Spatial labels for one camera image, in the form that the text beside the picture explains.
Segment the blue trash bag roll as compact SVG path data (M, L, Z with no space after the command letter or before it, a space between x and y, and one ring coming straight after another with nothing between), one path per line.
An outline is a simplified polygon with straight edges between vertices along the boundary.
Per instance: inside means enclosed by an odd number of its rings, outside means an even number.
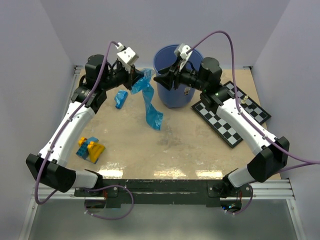
M114 97L115 108L120 110L123 107L127 97L128 97L128 92L120 89Z

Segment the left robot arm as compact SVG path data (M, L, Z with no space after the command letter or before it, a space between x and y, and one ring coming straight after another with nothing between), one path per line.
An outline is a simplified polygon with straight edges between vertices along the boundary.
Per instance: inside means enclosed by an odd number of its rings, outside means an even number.
M83 129L106 100L107 91L120 85L131 90L143 77L143 73L134 65L138 55L127 48L117 53L113 65L106 64L100 82L94 88L103 59L101 54L88 58L85 75L80 78L59 127L38 154L31 153L26 158L27 167L36 181L62 193L71 188L85 188L92 196L99 196L103 192L102 176L94 171L68 169L69 156Z

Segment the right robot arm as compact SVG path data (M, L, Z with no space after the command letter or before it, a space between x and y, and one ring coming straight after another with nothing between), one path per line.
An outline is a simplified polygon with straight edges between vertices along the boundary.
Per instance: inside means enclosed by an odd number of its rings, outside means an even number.
M242 168L225 175L219 190L226 197L235 196L243 185L265 182L287 165L290 143L283 137L276 137L255 121L240 105L238 91L231 93L221 84L223 70L218 60L205 57L198 70L187 69L178 57L169 67L161 69L154 80L167 90L181 84L201 92L200 100L210 111L229 124L247 143L254 158Z

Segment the single blue trash bag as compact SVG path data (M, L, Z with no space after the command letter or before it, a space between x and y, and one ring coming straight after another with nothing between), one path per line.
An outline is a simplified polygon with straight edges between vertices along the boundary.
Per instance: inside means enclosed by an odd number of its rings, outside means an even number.
M145 105L145 121L154 130L160 131L162 128L164 114L158 111L152 104L155 90L151 85L151 79L155 71L151 68L143 68L140 70L143 76L133 84L130 93L132 95L142 92Z

